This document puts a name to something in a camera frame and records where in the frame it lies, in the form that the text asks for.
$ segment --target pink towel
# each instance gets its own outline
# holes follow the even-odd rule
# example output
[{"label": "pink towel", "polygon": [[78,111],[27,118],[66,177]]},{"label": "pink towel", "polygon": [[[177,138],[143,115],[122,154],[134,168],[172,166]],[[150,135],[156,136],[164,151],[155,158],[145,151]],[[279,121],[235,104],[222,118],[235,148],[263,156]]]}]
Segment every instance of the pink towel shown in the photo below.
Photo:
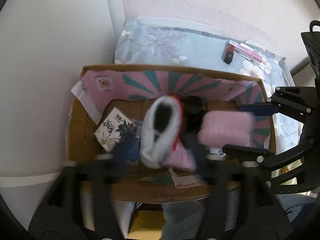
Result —
[{"label": "pink towel", "polygon": [[[249,134],[252,129],[252,115],[245,112],[212,111],[207,113],[198,133],[198,141],[210,148],[221,149],[226,144],[249,145]],[[178,141],[177,148],[162,163],[164,167],[176,167],[189,171],[196,170],[192,153]]]},{"label": "pink towel", "polygon": [[226,144],[248,146],[252,125],[252,115],[246,112],[208,112],[203,117],[198,141],[218,149]]}]

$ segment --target white fluffy slipper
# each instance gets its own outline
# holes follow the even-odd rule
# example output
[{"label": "white fluffy slipper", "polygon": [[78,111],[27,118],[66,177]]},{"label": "white fluffy slipper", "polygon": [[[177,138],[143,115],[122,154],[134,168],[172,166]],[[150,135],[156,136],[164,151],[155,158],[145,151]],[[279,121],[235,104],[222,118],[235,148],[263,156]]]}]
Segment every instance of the white fluffy slipper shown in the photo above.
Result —
[{"label": "white fluffy slipper", "polygon": [[147,167],[159,169],[169,157],[181,123],[180,111],[177,99],[163,96],[146,112],[142,124],[140,158]]}]

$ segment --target small black and red box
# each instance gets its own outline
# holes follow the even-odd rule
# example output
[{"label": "small black and red box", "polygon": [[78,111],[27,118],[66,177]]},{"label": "small black and red box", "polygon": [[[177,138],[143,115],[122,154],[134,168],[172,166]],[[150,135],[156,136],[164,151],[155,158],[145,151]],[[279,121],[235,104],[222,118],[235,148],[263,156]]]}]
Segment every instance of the small black and red box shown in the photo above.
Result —
[{"label": "small black and red box", "polygon": [[230,65],[233,59],[233,53],[235,52],[235,46],[231,45],[229,42],[226,44],[226,48],[224,49],[222,60],[224,63]]}]

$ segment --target brown cardboard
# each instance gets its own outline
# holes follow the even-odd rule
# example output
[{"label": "brown cardboard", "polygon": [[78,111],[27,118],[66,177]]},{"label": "brown cardboard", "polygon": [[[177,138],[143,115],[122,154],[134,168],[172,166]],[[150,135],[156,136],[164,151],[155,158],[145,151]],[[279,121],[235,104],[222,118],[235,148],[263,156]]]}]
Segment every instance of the brown cardboard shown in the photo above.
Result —
[{"label": "brown cardboard", "polygon": [[[191,68],[191,67],[173,67],[159,65],[97,65],[85,66],[82,70],[81,77],[87,70],[115,70],[115,71],[174,71],[179,73],[200,74],[209,78],[221,78],[226,80],[247,80],[257,82],[262,90],[264,98],[267,98],[263,83],[260,79],[242,76],[233,73],[213,71],[207,69]],[[113,100],[111,101],[104,113],[104,118],[111,112],[114,107],[120,109],[127,117],[136,120],[143,120],[146,111],[149,109],[154,100]],[[215,101],[208,102],[204,106],[205,109],[212,110],[233,110],[237,105],[234,101]],[[270,143],[269,149],[275,151],[276,140],[272,118],[270,121]],[[77,98],[74,99],[72,107],[72,118],[67,134],[67,157],[68,160],[78,163],[89,162],[94,156],[103,153],[104,149],[93,136],[99,125],[96,125],[87,114]],[[183,171],[175,171],[178,176],[186,175]],[[152,170],[143,164],[138,166],[130,166],[126,172],[124,179],[119,183],[112,185],[111,197],[114,200],[144,203],[168,203],[178,202],[191,199],[199,199],[208,195],[207,185],[191,187],[187,189],[177,189],[174,184],[170,183],[170,174],[166,169]],[[85,183],[85,190],[90,190],[89,183]],[[238,183],[230,182],[229,188],[236,187]]]}]

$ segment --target yellow object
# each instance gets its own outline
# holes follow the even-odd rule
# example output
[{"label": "yellow object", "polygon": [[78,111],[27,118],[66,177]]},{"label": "yellow object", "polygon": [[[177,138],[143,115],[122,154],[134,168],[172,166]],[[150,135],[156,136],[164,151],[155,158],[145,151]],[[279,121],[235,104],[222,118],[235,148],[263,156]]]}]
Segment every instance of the yellow object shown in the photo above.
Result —
[{"label": "yellow object", "polygon": [[165,224],[162,211],[141,210],[132,223],[128,238],[137,240],[159,240]]}]

